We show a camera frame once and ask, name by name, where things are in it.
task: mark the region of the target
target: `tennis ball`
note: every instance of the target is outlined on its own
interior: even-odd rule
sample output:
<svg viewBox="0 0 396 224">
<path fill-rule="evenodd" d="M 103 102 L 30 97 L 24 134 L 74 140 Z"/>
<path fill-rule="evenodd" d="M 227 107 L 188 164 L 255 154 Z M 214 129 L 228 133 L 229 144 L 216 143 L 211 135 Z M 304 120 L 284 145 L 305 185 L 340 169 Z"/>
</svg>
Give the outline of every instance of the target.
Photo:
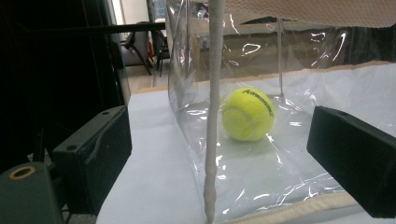
<svg viewBox="0 0 396 224">
<path fill-rule="evenodd" d="M 222 108 L 224 130 L 239 141 L 262 139 L 274 124 L 275 109 L 262 91 L 241 88 L 234 91 Z"/>
</svg>

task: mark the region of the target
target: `clear plastic bag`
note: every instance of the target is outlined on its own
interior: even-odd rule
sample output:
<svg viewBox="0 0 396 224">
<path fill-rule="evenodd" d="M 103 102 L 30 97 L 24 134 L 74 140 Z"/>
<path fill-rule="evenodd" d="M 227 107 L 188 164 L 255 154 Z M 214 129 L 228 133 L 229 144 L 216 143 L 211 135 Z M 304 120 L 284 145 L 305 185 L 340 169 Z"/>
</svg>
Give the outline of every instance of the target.
<svg viewBox="0 0 396 224">
<path fill-rule="evenodd" d="M 201 189 L 210 104 L 208 8 L 167 1 L 169 100 Z M 316 105 L 396 136 L 394 27 L 337 27 L 248 13 L 224 14 L 223 27 L 215 222 L 344 191 L 306 151 Z M 243 87 L 263 91 L 276 109 L 273 127 L 259 141 L 234 140 L 222 128 L 222 106 Z"/>
</svg>

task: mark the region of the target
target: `white surface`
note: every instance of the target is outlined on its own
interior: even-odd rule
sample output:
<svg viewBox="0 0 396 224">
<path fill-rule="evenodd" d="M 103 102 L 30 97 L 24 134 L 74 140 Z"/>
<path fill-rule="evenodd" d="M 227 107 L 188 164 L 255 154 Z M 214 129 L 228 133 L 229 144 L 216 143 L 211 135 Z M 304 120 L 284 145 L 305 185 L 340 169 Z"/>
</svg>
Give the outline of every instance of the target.
<svg viewBox="0 0 396 224">
<path fill-rule="evenodd" d="M 393 64 L 382 68 L 385 70 L 369 71 L 372 74 L 388 74 L 390 77 L 381 77 L 393 80 L 391 71 L 396 66 Z M 381 95 L 377 99 L 383 98 L 382 100 L 387 101 L 394 95 L 390 93 L 392 86 L 393 81 L 382 83 L 381 87 L 389 94 L 388 97 Z M 132 155 L 107 196 L 97 223 L 205 223 L 202 195 L 190 168 L 187 145 L 169 106 L 167 91 L 133 95 L 128 108 L 133 141 Z M 393 117 L 387 114 L 384 118 Z M 362 224 L 396 223 L 396 220 L 372 219 L 357 206 L 324 211 L 290 223 Z"/>
</svg>

